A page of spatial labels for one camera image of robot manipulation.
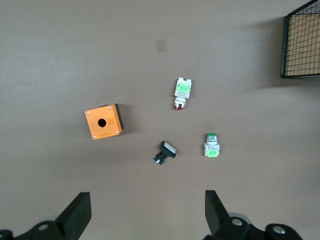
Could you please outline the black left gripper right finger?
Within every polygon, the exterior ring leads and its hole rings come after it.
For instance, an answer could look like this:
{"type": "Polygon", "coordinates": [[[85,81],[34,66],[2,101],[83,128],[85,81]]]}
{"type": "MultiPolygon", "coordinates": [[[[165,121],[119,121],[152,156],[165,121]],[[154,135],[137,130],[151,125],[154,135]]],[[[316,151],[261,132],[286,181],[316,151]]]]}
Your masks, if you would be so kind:
{"type": "Polygon", "coordinates": [[[303,240],[288,225],[271,223],[260,230],[239,215],[230,216],[215,190],[205,191],[205,218],[211,234],[203,240],[303,240]]]}

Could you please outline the black square white-faced button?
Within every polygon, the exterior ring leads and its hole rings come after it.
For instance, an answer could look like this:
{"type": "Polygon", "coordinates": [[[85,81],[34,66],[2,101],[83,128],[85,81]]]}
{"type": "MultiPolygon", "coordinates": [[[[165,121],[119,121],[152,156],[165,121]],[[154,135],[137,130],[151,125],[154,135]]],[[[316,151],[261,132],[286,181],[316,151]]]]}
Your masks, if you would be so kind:
{"type": "Polygon", "coordinates": [[[177,155],[177,150],[167,141],[162,141],[159,148],[160,152],[152,156],[153,161],[159,165],[162,165],[166,158],[170,157],[174,159],[177,155]]]}

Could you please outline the small brown tape patch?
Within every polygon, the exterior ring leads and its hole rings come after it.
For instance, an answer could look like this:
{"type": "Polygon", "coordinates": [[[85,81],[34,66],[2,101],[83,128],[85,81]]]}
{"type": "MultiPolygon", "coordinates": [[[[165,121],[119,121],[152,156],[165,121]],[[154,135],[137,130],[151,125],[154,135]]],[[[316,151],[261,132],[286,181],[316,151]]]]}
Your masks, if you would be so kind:
{"type": "Polygon", "coordinates": [[[156,48],[157,51],[160,52],[165,52],[167,50],[166,48],[166,41],[164,39],[162,40],[157,40],[156,41],[156,48]]]}

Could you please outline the green push button switch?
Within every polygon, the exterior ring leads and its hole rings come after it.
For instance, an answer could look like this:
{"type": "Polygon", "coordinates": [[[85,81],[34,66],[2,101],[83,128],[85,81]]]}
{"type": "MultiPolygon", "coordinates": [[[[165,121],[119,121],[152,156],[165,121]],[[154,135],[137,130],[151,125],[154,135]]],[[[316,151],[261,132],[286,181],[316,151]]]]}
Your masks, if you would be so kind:
{"type": "Polygon", "coordinates": [[[209,158],[216,158],[220,154],[220,145],[215,133],[207,133],[204,143],[204,155],[209,158]]]}

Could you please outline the red push button switch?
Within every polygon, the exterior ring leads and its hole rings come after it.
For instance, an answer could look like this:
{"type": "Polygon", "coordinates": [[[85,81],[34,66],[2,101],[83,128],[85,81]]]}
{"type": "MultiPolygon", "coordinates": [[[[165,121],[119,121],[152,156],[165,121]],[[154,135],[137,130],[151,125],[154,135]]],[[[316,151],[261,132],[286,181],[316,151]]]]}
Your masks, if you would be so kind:
{"type": "Polygon", "coordinates": [[[188,78],[179,77],[177,79],[174,92],[174,108],[176,110],[183,110],[187,99],[190,97],[192,87],[192,80],[188,78]]]}

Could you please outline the orange button enclosure box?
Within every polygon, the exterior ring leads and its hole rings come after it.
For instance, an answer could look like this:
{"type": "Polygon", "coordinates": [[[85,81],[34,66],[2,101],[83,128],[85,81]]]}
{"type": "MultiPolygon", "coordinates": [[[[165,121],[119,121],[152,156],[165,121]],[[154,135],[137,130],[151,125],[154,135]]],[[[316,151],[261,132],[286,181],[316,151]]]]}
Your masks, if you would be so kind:
{"type": "Polygon", "coordinates": [[[84,111],[93,140],[118,136],[124,129],[119,105],[103,105],[84,111]]]}

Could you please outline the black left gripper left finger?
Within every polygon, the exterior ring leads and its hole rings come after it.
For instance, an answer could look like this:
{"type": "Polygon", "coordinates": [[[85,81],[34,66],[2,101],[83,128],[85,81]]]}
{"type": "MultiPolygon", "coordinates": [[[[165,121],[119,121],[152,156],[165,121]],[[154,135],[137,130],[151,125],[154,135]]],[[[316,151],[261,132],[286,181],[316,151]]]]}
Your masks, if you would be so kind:
{"type": "Polygon", "coordinates": [[[91,195],[80,192],[55,220],[40,222],[19,236],[0,229],[0,240],[79,240],[91,218],[91,195]]]}

